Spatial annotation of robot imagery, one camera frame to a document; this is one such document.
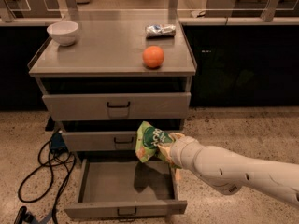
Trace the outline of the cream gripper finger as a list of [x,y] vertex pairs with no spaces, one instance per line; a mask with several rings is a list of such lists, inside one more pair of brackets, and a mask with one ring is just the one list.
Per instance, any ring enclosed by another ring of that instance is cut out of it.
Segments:
[[159,145],[159,153],[160,156],[166,160],[170,160],[170,146],[165,146],[165,145]]

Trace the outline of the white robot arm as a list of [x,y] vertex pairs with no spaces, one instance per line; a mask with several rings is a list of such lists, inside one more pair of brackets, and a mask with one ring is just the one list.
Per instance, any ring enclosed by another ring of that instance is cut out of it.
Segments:
[[299,207],[298,164],[248,158],[222,147],[201,145],[189,136],[158,148],[167,161],[191,171],[223,195],[233,195],[245,186]]

